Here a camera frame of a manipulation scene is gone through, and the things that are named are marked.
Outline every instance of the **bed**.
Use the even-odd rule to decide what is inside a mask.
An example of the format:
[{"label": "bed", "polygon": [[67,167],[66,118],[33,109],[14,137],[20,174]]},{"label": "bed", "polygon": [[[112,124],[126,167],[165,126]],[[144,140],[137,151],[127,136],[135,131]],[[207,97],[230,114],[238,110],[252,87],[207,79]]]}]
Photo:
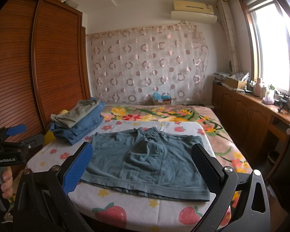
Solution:
[{"label": "bed", "polygon": [[[79,148],[84,141],[91,141],[96,133],[117,132],[133,128],[156,127],[171,134],[200,136],[204,148],[215,156],[223,166],[232,166],[236,172],[251,173],[249,164],[231,141],[215,114],[206,107],[188,106],[108,106],[101,113],[104,121],[97,129],[86,135],[73,146],[55,139],[28,161],[33,172],[49,170]],[[115,192],[79,182],[69,197],[77,209],[101,222],[136,231],[191,231],[206,212],[209,202],[180,202],[151,199]],[[237,204],[239,194],[235,193],[231,208]],[[221,226],[230,220],[227,211]]]}]

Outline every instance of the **beige air conditioner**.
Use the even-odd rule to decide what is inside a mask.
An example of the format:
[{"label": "beige air conditioner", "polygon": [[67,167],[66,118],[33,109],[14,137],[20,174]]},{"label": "beige air conditioner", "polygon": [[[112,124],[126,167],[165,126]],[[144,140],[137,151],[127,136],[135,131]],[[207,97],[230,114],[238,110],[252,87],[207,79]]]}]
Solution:
[{"label": "beige air conditioner", "polygon": [[214,24],[217,21],[212,5],[191,1],[173,1],[173,6],[174,11],[171,12],[173,20],[209,24]]}]

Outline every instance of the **textured blue pad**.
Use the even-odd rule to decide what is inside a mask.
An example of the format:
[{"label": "textured blue pad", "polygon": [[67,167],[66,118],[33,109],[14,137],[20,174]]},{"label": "textured blue pad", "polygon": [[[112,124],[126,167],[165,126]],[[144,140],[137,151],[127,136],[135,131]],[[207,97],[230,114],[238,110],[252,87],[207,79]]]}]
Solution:
[{"label": "textured blue pad", "polygon": [[92,152],[93,152],[92,145],[88,143],[65,173],[62,185],[65,194],[68,194],[75,190],[75,187],[77,186],[79,180],[81,179],[92,157]]},{"label": "textured blue pad", "polygon": [[6,131],[6,135],[14,136],[16,134],[20,134],[25,131],[26,131],[26,125],[21,124],[21,125],[8,128],[8,130]]}]

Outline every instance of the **wardrobe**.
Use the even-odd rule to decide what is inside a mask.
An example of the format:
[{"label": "wardrobe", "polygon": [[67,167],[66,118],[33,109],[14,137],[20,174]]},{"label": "wardrobe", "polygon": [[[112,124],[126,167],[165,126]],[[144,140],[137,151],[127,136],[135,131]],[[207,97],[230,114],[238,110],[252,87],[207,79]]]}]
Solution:
[{"label": "wardrobe", "polygon": [[50,114],[88,99],[82,12],[58,0],[9,0],[0,11],[0,127],[9,141],[45,133]]}]

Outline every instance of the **window curtain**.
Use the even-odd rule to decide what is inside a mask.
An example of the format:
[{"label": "window curtain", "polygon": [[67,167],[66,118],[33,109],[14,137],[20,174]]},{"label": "window curtain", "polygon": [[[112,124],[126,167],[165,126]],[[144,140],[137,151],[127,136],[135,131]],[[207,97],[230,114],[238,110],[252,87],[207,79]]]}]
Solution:
[{"label": "window curtain", "polygon": [[237,58],[237,41],[236,41],[236,34],[235,34],[235,27],[234,22],[232,18],[232,14],[230,11],[230,7],[227,1],[225,0],[219,0],[218,3],[218,9],[221,16],[223,29],[225,31],[229,49],[230,49],[230,55],[231,55],[231,65],[232,65],[232,74],[240,72],[240,66]]},{"label": "window curtain", "polygon": [[156,91],[197,103],[208,47],[195,25],[132,28],[88,35],[89,76],[100,100],[152,104]]}]

